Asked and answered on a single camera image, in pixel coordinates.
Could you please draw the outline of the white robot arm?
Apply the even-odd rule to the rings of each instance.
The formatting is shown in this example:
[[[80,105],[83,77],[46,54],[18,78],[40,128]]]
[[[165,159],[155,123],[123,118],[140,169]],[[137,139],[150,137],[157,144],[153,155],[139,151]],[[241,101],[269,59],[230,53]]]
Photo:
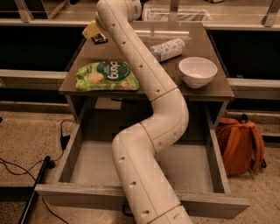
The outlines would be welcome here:
[[[185,133],[189,112],[178,86],[130,25],[140,11],[140,0],[98,0],[95,20],[83,32],[89,38],[107,30],[151,106],[142,121],[115,136],[112,157],[136,224],[193,224],[155,159]]]

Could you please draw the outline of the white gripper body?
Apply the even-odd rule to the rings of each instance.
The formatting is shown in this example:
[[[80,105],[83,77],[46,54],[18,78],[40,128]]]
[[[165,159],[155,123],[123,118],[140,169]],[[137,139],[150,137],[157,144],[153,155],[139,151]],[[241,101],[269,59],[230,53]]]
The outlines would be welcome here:
[[[95,22],[97,23],[97,26],[99,27],[99,29],[101,31],[106,31],[107,28],[106,26],[104,25],[104,23],[102,22],[101,18],[99,17],[99,14],[98,13],[95,13]]]

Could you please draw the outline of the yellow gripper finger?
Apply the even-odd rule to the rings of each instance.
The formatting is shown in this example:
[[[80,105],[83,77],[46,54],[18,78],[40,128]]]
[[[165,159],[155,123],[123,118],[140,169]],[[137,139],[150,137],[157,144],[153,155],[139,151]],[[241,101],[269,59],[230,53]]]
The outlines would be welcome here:
[[[82,34],[86,39],[91,39],[92,37],[99,34],[100,31],[101,31],[101,27],[99,26],[99,24],[95,20],[93,20],[83,30]]]

